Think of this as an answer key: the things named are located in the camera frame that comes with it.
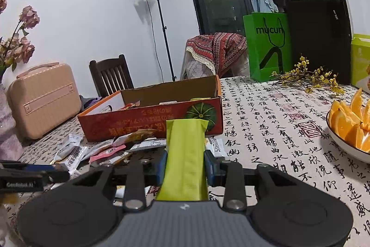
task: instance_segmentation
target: pumpkin illustration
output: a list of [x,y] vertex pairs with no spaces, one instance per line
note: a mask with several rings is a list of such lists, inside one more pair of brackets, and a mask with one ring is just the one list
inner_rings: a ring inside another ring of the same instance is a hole
[[208,121],[207,131],[210,131],[216,124],[216,109],[207,103],[196,103],[186,110],[185,118],[200,118]]

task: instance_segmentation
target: pink suitcase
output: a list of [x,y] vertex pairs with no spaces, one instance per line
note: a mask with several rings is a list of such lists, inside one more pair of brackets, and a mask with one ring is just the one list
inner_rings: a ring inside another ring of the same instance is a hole
[[42,137],[81,109],[72,70],[59,62],[18,75],[8,88],[8,99],[18,131],[31,139]]

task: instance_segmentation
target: dried rose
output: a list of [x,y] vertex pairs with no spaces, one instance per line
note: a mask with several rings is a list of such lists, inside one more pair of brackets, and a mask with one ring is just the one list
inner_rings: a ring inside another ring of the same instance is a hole
[[14,60],[19,63],[28,63],[29,59],[35,50],[35,47],[30,44],[31,42],[27,40],[26,37],[21,39],[21,45],[14,51]]
[[25,29],[32,29],[32,28],[34,28],[34,27],[35,27],[39,22],[40,22],[40,18],[38,17],[38,15],[36,14],[36,11],[35,11],[35,15],[34,15],[34,17],[26,21],[24,28],[25,28]]
[[5,56],[5,59],[4,59],[4,63],[7,65],[7,66],[10,66],[12,65],[14,62],[14,51],[13,50],[9,50],[7,53],[6,53],[6,56]]
[[10,43],[10,39],[11,38],[8,38],[5,41],[5,46],[6,46],[7,49],[12,50],[13,48],[15,48],[19,44],[19,34],[18,33],[14,34],[13,39],[12,39],[12,43]]
[[24,28],[31,29],[40,22],[37,12],[31,6],[23,8],[19,21],[25,22]]
[[23,53],[23,56],[22,56],[23,63],[28,63],[34,51],[35,51],[35,47],[32,44],[27,47],[26,51]]
[[0,0],[0,14],[5,10],[7,5],[6,0]]

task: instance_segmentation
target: yellow box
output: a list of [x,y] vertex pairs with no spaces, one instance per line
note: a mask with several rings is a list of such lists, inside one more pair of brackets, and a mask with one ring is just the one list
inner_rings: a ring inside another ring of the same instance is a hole
[[370,36],[353,34],[351,84],[370,93]]

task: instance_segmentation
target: table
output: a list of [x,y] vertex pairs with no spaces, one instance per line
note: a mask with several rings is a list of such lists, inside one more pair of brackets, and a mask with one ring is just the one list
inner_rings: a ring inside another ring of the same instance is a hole
[[[221,79],[224,133],[228,159],[245,168],[259,163],[277,169],[340,198],[351,209],[354,225],[345,246],[369,246],[370,242],[370,164],[343,152],[332,140],[326,114],[335,96],[330,91],[303,90],[257,83],[247,77]],[[356,88],[345,87],[340,99],[350,103]],[[77,118],[61,125],[25,149],[21,160],[32,164],[50,162],[68,133],[83,135]],[[85,140],[81,145],[91,145]],[[209,188],[210,199],[222,202],[224,188]],[[148,202],[158,188],[152,187]],[[254,189],[246,187],[247,202],[257,202]],[[15,222],[19,208],[35,194],[23,194],[18,206],[7,206]]]

